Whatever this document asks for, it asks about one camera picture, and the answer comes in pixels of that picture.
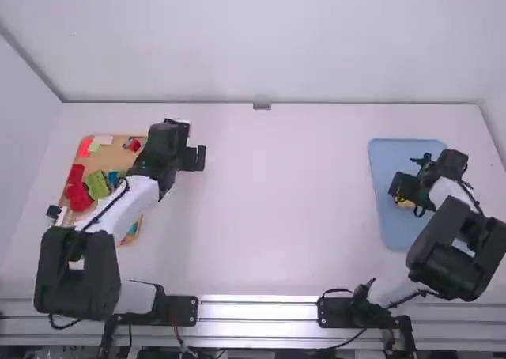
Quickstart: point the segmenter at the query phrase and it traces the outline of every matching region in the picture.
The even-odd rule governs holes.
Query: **blue tray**
[[[373,139],[369,142],[372,181],[376,192],[376,205],[381,223],[381,236],[387,248],[407,252],[421,230],[433,216],[427,211],[422,218],[413,215],[413,208],[399,207],[388,194],[396,172],[416,175],[420,167],[411,157],[432,154],[436,159],[446,145],[438,140]]]

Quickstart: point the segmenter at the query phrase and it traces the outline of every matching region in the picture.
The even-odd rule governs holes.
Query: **black mount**
[[[168,296],[161,285],[156,285],[155,304],[150,313],[114,314],[104,324],[99,346],[99,359],[107,359],[112,347],[112,336],[121,325],[193,327],[197,324],[198,298],[195,296]]]
[[[373,278],[367,284],[360,284],[351,297],[325,297],[325,294],[346,291],[331,289],[317,301],[318,325],[323,329],[384,329],[389,332],[383,341],[383,351],[387,359],[412,358],[417,350],[413,339],[413,327],[409,316],[392,316],[378,304],[367,300]],[[403,348],[395,343],[392,330],[399,330]]]
[[[206,147],[188,147],[189,136],[189,123],[166,119],[153,124],[144,149],[126,175],[156,180],[161,200],[174,185],[177,172],[201,172],[206,166]]]

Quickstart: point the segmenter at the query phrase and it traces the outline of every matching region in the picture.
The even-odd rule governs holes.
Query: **black cable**
[[[227,349],[223,349],[215,359],[220,359]]]
[[[128,179],[125,177],[123,180],[125,181],[125,184],[126,184],[125,189],[123,189],[121,191],[121,193],[119,193],[119,195],[111,201],[111,203],[109,203],[107,206],[105,206],[102,211],[100,211],[95,217],[93,217],[85,225],[85,227],[83,227],[82,230],[78,232],[76,238],[74,239],[74,242],[72,242],[72,244],[69,247],[69,251],[67,252],[65,260],[62,263],[62,266],[59,269],[58,277],[56,278],[56,288],[58,288],[60,286],[60,284],[62,283],[63,276],[65,276],[65,273],[66,273],[66,266],[68,265],[70,257],[73,254],[73,250],[75,249],[75,247],[77,246],[77,243],[79,242],[79,240],[81,238],[81,233],[86,232],[86,229],[89,226],[96,224],[104,216],[104,214],[106,214],[109,211],[109,209],[111,209],[112,206],[115,203],[117,203],[119,201],[119,199],[122,198],[130,190],[130,184],[128,183]],[[51,325],[51,327],[56,330],[68,329],[69,327],[72,327],[82,321],[82,319],[75,319],[74,321],[68,323],[67,325],[60,326],[55,323],[55,315],[53,313],[50,313],[47,317],[49,318],[49,324]]]
[[[128,324],[128,352],[130,352],[130,349],[132,348],[132,323]]]
[[[470,185],[468,183],[465,183],[464,181],[460,180],[457,181],[457,184],[462,188],[462,190],[467,194],[467,196],[470,198],[471,202],[473,203],[474,208],[481,217],[485,217],[485,214],[483,213],[483,210],[480,207],[480,202],[473,196],[471,191],[469,190]]]
[[[362,334],[364,332],[366,332],[368,329],[368,327],[364,327],[362,330],[360,330],[358,333],[356,333],[353,337],[351,337],[350,339],[347,339],[345,340],[343,343],[339,343],[338,345],[335,345],[335,346],[331,346],[331,347],[327,347],[325,349],[321,349],[322,351],[326,351],[326,350],[335,350],[335,349],[340,349],[341,347],[344,347],[346,345],[349,345],[351,342],[353,342],[355,339],[359,338],[360,336],[362,336]]]
[[[347,288],[332,288],[332,289],[328,289],[325,292],[323,292],[321,298],[325,298],[325,295],[330,294],[330,293],[350,293],[350,294],[353,294],[353,292]]]
[[[401,306],[402,304],[405,304],[406,302],[414,299],[415,297],[418,297],[418,296],[427,297],[428,295],[431,295],[431,296],[434,296],[437,298],[441,298],[438,293],[433,292],[432,290],[417,289],[416,291],[414,291],[410,295],[405,296],[405,297],[401,298],[400,300],[391,302],[390,304],[388,304],[388,306],[385,309],[387,309],[387,310],[395,309],[395,308],[398,308],[399,306]]]
[[[55,330],[64,330],[64,329],[68,329],[69,327],[72,327],[73,325],[77,325],[78,323],[80,323],[82,321],[82,319],[74,319],[73,321],[71,321],[70,323],[68,323],[67,325],[57,325],[55,323],[55,315],[53,314],[50,314],[48,315],[49,317],[49,324],[51,325],[51,327]]]
[[[422,207],[422,208],[421,208],[421,212],[420,212],[420,213],[418,213],[418,205],[416,205],[416,206],[414,207],[414,209],[413,209],[414,216],[415,216],[416,218],[422,218],[422,217],[424,216],[424,214],[425,214],[425,211],[426,211],[426,210],[427,210],[426,208]]]

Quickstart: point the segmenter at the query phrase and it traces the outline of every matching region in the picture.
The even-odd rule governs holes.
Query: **red toy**
[[[80,183],[82,181],[82,175],[85,174],[85,166],[82,164],[72,164],[70,169],[69,179],[67,183]]]
[[[134,152],[137,152],[139,151],[139,149],[141,148],[141,143],[139,140],[137,139],[134,139],[130,145],[128,146],[128,149],[131,150],[131,151],[134,151]]]
[[[92,144],[93,138],[86,138],[83,139],[81,143],[81,147],[79,147],[79,151],[77,152],[77,155],[88,157],[89,156],[89,146]]]
[[[65,189],[65,196],[70,200],[69,207],[73,211],[85,211],[93,203],[83,183],[72,183],[69,185]]]

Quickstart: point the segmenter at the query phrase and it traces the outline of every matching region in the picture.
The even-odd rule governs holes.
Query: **wooden board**
[[[110,145],[100,145],[100,148],[96,152],[89,152],[88,156],[82,156],[80,154],[80,150],[82,147],[82,144],[87,139],[93,139],[94,135],[88,135],[84,136],[82,140],[79,143],[79,146],[76,150],[76,156],[74,158],[74,161],[72,164],[82,164],[85,166],[85,172],[82,177],[82,181],[84,182],[85,177],[93,172],[96,171],[102,171],[106,175],[109,172],[112,171],[126,171],[135,161],[138,154],[141,152],[142,149],[140,149],[137,152],[134,152],[130,149],[124,149],[123,144],[128,141],[129,138],[135,138],[140,141],[142,146],[145,143],[146,137],[145,136],[135,136],[131,137],[128,135],[110,135],[112,136],[112,143]],[[92,213],[96,205],[98,204],[97,201],[93,202],[93,204],[85,211],[72,211],[69,208],[69,199],[64,195],[65,189],[68,186],[68,183],[66,183],[62,195],[59,199],[58,205],[60,207],[66,206],[66,213],[62,221],[63,226],[70,226],[75,224],[75,222],[79,219],[82,219]],[[128,245],[131,244],[135,238],[137,238],[138,234],[141,231],[141,223],[142,223],[142,216],[137,220],[137,228],[135,230],[132,230],[128,233],[127,237],[122,240],[122,242],[119,244],[122,245]]]

